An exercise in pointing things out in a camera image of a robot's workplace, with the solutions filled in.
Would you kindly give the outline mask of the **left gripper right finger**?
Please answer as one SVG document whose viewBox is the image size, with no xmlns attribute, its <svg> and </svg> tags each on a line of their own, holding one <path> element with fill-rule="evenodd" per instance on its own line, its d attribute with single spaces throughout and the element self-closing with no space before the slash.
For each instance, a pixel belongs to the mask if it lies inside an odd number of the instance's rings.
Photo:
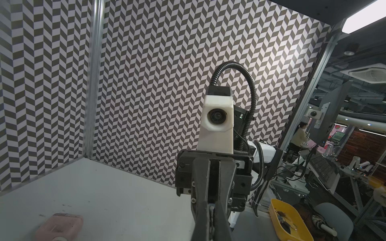
<svg viewBox="0 0 386 241">
<path fill-rule="evenodd" d="M 213 210 L 213 241 L 232 241 L 233 234 L 220 202 L 215 203 Z"/>
</svg>

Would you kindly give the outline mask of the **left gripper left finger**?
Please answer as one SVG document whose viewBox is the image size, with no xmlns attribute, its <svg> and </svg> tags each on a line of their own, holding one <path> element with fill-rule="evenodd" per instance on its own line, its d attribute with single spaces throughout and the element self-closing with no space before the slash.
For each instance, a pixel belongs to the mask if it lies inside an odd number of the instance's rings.
<svg viewBox="0 0 386 241">
<path fill-rule="evenodd" d="M 191 241 L 208 241 L 210 234 L 210 214 L 209 206 L 206 202 L 196 204 L 196 209 L 192 208 L 195 227 Z"/>
</svg>

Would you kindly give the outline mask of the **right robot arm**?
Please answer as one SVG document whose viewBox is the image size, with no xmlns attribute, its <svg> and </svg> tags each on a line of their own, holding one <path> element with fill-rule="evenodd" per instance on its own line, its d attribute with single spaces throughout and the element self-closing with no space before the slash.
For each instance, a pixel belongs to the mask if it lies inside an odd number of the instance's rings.
<svg viewBox="0 0 386 241">
<path fill-rule="evenodd" d="M 247 82 L 249 110 L 236 107 L 232 89 L 218 83 L 230 69 L 241 73 Z M 255 84 L 247 68 L 234 61 L 220 64 L 204 96 L 197 148 L 177 155 L 177 195 L 191 197 L 197 226 L 214 229 L 226 222 L 233 228 L 247 205 L 258 211 L 267 165 L 279 160 L 281 151 L 247 139 L 256 107 Z"/>
</svg>

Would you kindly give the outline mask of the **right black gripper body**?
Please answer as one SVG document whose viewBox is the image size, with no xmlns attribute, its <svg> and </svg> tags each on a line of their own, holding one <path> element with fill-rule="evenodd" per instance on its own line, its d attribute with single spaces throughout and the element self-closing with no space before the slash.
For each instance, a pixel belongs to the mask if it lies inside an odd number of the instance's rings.
<svg viewBox="0 0 386 241">
<path fill-rule="evenodd" d="M 194 218 L 207 204 L 219 203 L 226 216 L 243 212 L 252 185 L 248 155 L 182 150 L 177 155 L 177 195 L 190 195 Z"/>
</svg>

